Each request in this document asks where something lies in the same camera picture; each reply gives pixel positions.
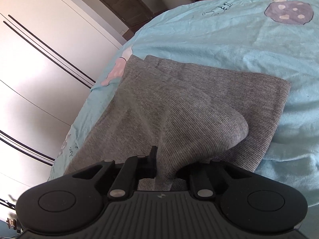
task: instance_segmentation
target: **white wardrobe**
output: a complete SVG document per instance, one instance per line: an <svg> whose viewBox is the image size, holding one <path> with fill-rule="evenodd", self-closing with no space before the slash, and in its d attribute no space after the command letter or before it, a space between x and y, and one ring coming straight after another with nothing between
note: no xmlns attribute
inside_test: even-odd
<svg viewBox="0 0 319 239"><path fill-rule="evenodd" d="M120 47L71 0L0 0L0 199L14 203L47 181L90 88ZM0 204L0 219L9 212Z"/></svg>

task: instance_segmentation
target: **gray fabric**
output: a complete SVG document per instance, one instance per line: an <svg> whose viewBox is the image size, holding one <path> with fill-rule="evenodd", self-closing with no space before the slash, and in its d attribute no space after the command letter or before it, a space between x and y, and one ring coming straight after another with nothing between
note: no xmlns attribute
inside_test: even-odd
<svg viewBox="0 0 319 239"><path fill-rule="evenodd" d="M145 61L240 112L248 123L249 133L241 143L218 158L248 171L257 168L275 134L286 103L290 90L287 81L261 73L184 64L151 55Z"/></svg>
<svg viewBox="0 0 319 239"><path fill-rule="evenodd" d="M122 163L147 155L152 145L159 147L158 174L155 181L141 181L141 189L169 190L178 169L205 159L254 170L288 92L289 83L272 76L133 55L114 98L65 173L103 159Z"/></svg>

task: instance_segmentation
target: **wooden door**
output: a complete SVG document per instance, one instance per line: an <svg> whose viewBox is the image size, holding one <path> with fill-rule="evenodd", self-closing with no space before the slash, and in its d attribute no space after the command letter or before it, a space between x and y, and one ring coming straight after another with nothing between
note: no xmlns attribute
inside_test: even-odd
<svg viewBox="0 0 319 239"><path fill-rule="evenodd" d="M141 0L101 0L129 28L150 20L154 14Z"/></svg>

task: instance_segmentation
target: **bedsheet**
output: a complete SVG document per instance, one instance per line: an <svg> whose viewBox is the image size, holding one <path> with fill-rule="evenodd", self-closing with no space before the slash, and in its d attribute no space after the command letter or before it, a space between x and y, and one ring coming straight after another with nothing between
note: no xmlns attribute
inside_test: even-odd
<svg viewBox="0 0 319 239"><path fill-rule="evenodd" d="M154 18L107 64L71 126L50 179L63 174L111 101L120 77L110 72L129 47L142 59L151 54L261 72L291 83L279 126L256 173L304 194L310 208L301 231L319 238L319 0L207 0Z"/></svg>

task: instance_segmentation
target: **metal screw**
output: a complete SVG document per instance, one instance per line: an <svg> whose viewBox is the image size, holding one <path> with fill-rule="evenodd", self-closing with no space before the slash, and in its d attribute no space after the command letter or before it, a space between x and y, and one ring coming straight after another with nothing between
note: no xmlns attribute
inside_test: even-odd
<svg viewBox="0 0 319 239"><path fill-rule="evenodd" d="M114 198L123 197L125 195L124 190L112 190L110 191L110 195Z"/></svg>
<svg viewBox="0 0 319 239"><path fill-rule="evenodd" d="M203 189L203 190L199 190L197 192L197 195L200 197L206 198L206 197L212 196L213 192L211 190L208 190L208 189Z"/></svg>

